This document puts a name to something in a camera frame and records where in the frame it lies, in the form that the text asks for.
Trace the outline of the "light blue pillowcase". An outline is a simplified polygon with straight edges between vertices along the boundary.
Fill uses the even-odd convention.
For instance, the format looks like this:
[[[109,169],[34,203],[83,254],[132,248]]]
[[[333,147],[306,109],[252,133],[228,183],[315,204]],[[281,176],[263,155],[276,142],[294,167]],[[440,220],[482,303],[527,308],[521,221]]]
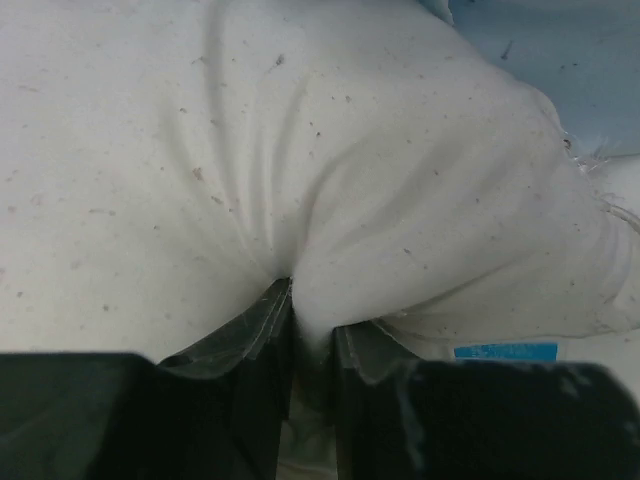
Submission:
[[[636,1],[426,1],[489,61],[543,92],[576,151],[639,152]]]

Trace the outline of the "white pillow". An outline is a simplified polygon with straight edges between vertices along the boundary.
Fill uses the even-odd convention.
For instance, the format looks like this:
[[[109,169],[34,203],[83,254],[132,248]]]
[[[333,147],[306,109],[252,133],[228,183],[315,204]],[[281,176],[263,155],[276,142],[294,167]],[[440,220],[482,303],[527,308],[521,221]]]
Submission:
[[[639,389],[639,235],[552,101],[415,1],[5,1],[1,348],[154,360],[292,282],[282,479],[331,331],[558,341]]]

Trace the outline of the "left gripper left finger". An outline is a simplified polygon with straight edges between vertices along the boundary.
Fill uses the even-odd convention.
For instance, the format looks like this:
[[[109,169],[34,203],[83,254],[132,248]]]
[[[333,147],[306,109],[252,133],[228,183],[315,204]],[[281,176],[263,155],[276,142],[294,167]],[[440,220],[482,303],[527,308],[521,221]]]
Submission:
[[[292,299],[159,363],[133,353],[1,358],[5,479],[272,479],[292,384]]]

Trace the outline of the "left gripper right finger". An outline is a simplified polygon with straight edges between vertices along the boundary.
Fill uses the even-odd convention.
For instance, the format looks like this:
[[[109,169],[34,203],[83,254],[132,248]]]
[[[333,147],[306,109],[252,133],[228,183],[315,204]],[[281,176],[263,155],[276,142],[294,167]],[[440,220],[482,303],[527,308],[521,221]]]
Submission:
[[[594,364],[423,360],[380,327],[333,333],[342,479],[635,479],[639,410]]]

